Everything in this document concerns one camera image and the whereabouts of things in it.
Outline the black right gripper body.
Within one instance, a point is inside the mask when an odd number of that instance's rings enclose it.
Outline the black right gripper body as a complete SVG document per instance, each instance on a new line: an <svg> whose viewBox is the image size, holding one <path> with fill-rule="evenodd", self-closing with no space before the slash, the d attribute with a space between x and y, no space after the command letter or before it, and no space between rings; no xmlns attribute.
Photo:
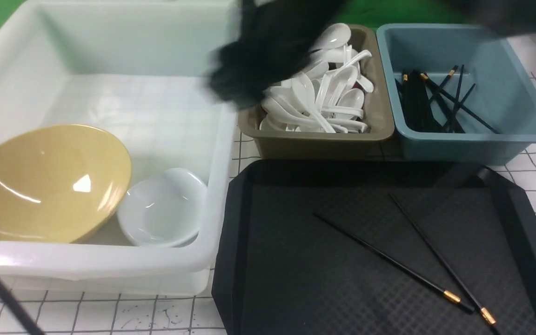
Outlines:
<svg viewBox="0 0 536 335"><path fill-rule="evenodd" d="M238 38L217 52L208 86L221 101L250 108L266 89L291 78L310 62L310 49L346 6L345 0L238 2Z"/></svg>

